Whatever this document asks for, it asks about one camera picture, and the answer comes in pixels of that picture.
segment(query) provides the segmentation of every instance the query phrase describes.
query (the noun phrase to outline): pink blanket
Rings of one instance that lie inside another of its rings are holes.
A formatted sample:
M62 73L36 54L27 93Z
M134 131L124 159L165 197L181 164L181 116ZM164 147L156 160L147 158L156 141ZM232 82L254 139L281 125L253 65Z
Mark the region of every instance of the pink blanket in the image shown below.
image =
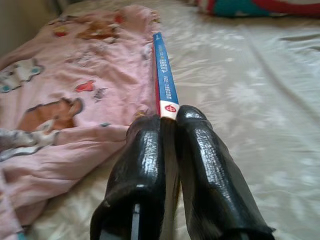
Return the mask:
M132 5L58 20L0 59L0 128L15 141L0 152L1 240L22 236L153 111L155 17Z

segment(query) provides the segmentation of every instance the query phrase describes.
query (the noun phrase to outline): colorful pillow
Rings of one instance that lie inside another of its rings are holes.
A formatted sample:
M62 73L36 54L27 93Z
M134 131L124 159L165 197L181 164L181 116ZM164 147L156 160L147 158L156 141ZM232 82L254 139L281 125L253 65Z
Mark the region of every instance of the colorful pillow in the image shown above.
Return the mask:
M224 17L320 17L320 0L199 0L203 12Z

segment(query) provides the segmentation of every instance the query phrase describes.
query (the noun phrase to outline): pink fabric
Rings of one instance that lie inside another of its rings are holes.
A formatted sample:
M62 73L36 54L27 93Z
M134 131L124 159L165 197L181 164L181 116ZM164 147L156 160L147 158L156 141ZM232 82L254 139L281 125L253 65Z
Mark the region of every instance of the pink fabric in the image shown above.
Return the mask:
M124 22L115 29L114 43L76 38L88 22L112 22L119 13ZM56 25L47 25L34 39L0 59L0 70L27 59L36 59L43 67L21 87L0 92L1 128L17 128L25 111L37 105L61 98L83 102L73 118L76 127L60 130L54 145L0 162L1 240L17 239L20 224L31 224L49 198L67 192L118 151L137 112L153 111L148 49L159 29L153 16L150 9L137 5L118 13L93 12L67 22L66 36L54 36Z

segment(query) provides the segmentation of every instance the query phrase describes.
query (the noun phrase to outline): wall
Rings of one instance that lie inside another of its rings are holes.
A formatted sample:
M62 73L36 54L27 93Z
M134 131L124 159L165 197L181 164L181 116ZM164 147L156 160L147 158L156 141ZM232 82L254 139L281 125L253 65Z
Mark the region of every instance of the wall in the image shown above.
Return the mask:
M49 0L0 0L0 57L33 38L56 17Z

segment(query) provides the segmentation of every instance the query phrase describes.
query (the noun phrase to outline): floral pattern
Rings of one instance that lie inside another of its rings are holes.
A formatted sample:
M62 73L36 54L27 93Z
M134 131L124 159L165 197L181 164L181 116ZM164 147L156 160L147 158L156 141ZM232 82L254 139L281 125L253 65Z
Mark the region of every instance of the floral pattern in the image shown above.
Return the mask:
M276 239L318 239L320 20L223 19L175 0L85 1L66 13L133 3L158 11L180 103L208 116ZM89 239L111 167L53 199L28 238ZM176 229L177 240L189 239L182 198Z

